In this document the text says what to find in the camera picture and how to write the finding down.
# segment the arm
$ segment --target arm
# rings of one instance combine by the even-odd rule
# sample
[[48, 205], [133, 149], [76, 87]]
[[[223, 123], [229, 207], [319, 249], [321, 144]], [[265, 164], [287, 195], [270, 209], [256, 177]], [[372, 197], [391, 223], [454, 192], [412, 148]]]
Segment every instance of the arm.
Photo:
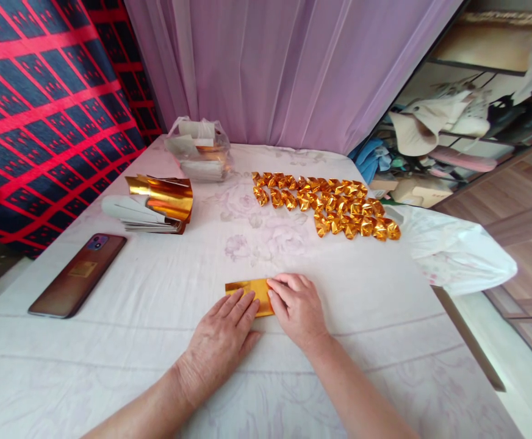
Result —
[[304, 352], [350, 437], [415, 438], [325, 326], [314, 284], [302, 274], [269, 279], [272, 308], [284, 332]]
[[260, 306], [243, 290], [222, 297], [201, 319], [189, 347], [148, 390], [84, 438], [172, 437], [231, 376], [260, 339], [250, 331]]

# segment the red and blue curtain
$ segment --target red and blue curtain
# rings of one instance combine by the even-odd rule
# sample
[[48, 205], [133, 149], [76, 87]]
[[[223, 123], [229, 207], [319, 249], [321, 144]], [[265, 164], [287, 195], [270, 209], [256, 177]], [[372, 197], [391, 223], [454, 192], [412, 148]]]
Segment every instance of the red and blue curtain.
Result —
[[29, 257], [160, 133], [123, 5], [87, 5], [0, 0], [0, 242]]

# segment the person's left hand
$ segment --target person's left hand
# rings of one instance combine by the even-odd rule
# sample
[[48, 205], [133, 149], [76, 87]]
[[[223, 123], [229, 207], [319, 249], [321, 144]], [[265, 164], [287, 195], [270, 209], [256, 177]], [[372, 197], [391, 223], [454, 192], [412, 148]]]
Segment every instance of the person's left hand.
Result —
[[220, 388], [262, 335], [250, 331], [260, 300], [243, 289], [222, 297], [199, 322], [189, 347], [176, 362], [185, 397], [199, 407]]

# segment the cardboard box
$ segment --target cardboard box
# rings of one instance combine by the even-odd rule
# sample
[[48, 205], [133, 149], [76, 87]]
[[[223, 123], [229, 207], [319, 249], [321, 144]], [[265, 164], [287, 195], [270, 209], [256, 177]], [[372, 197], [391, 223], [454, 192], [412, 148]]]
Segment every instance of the cardboard box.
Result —
[[390, 195], [396, 202], [428, 209], [452, 193], [451, 189], [439, 179], [415, 176], [400, 179], [398, 187]]
[[472, 353], [473, 358], [475, 358], [475, 360], [480, 365], [480, 368], [483, 370], [484, 374], [486, 374], [486, 377], [494, 388], [494, 390], [505, 392], [506, 387], [504, 386], [504, 383], [500, 379], [500, 376], [496, 372], [496, 369], [494, 369], [494, 367], [490, 363], [490, 360], [487, 359], [480, 344], [473, 336], [472, 331], [469, 329], [469, 326], [467, 325], [465, 320], [463, 320], [463, 317], [461, 316], [459, 310], [451, 300], [451, 297], [449, 297], [449, 294], [441, 287], [431, 286], [431, 288], [439, 299], [439, 302], [441, 302], [441, 305], [443, 305], [443, 308], [445, 309], [447, 315], [455, 325], [455, 328], [457, 328], [457, 331], [459, 331], [461, 338], [463, 338], [463, 341]]
[[370, 192], [375, 198], [381, 199], [388, 192], [395, 190], [398, 180], [392, 174], [376, 174], [370, 183]]

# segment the floral pattern tablecloth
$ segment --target floral pattern tablecloth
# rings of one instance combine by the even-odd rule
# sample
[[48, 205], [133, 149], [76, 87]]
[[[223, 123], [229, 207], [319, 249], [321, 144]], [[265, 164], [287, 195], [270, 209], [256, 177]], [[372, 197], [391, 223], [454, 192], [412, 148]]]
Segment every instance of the floral pattern tablecloth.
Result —
[[[181, 176], [157, 139], [123, 175]], [[0, 297], [0, 438], [78, 437], [151, 385], [187, 346], [224, 284], [305, 273], [330, 331], [423, 438], [520, 437], [401, 241], [321, 239], [312, 212], [259, 207], [252, 171], [358, 179], [330, 152], [233, 145], [235, 172], [195, 184], [183, 236], [127, 234], [96, 200]], [[126, 194], [119, 178], [104, 195]], [[79, 313], [26, 313], [97, 232], [128, 243]], [[339, 438], [333, 406], [274, 316], [182, 437]]]

